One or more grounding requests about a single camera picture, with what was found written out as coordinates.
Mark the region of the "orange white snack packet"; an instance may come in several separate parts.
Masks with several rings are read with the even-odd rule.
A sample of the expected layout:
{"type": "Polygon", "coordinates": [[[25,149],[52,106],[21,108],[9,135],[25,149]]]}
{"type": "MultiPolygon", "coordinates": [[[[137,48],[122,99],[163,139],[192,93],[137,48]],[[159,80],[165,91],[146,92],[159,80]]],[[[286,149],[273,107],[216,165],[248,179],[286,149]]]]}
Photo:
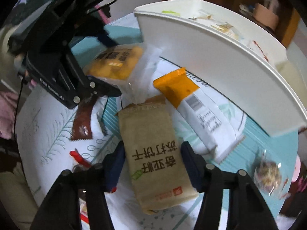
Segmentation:
{"type": "Polygon", "coordinates": [[[189,125],[198,142],[189,139],[197,154],[221,163],[244,139],[246,114],[204,81],[180,68],[153,82],[189,125]]]}

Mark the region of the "clear packet nut snack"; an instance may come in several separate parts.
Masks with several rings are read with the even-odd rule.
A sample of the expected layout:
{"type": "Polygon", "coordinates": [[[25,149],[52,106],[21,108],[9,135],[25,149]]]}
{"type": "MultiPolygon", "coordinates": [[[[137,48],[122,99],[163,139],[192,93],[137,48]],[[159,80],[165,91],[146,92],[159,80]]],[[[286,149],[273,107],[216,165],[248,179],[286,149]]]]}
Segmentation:
{"type": "Polygon", "coordinates": [[[282,162],[265,149],[254,170],[253,181],[267,196],[282,199],[289,177],[282,162]]]}

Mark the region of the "dark brown small sachet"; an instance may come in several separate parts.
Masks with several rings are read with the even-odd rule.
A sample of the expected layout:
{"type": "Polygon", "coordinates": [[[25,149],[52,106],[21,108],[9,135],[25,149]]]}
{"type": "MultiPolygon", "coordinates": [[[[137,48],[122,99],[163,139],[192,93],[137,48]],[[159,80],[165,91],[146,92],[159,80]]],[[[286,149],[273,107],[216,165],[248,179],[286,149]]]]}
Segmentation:
{"type": "Polygon", "coordinates": [[[91,115],[96,101],[97,96],[91,96],[80,102],[73,121],[71,141],[90,140],[93,138],[91,115]]]}

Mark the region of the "kraft brown cracker packet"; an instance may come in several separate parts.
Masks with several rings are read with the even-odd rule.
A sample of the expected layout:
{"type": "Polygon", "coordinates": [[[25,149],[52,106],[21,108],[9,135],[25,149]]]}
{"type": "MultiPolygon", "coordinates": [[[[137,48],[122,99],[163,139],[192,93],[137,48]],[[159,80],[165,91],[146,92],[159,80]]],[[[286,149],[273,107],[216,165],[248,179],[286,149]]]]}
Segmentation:
{"type": "Polygon", "coordinates": [[[154,214],[197,198],[165,97],[130,104],[118,112],[118,118],[135,197],[142,211],[154,214]]]}

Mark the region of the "white plastic tray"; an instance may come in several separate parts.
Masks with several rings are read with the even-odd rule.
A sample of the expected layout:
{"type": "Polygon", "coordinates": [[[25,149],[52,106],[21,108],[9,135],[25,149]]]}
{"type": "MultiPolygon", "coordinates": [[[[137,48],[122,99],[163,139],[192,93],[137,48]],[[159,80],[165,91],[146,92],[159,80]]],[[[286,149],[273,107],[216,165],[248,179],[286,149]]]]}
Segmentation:
{"type": "Polygon", "coordinates": [[[306,126],[306,108],[276,66],[286,48],[247,18],[202,0],[171,0],[134,9],[144,42],[185,67],[247,113],[268,135],[306,126]],[[203,23],[204,13],[254,40],[260,53],[203,23]]]}

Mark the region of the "yellow clear snack packet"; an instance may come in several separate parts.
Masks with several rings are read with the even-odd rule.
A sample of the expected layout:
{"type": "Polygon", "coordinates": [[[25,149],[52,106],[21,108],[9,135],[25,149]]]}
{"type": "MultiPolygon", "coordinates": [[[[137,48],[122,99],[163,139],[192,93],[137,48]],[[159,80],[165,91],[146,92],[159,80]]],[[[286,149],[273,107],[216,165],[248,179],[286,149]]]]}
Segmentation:
{"type": "Polygon", "coordinates": [[[160,48],[146,43],[118,45],[101,52],[83,71],[118,87],[131,103],[141,104],[147,99],[161,53],[160,48]]]}

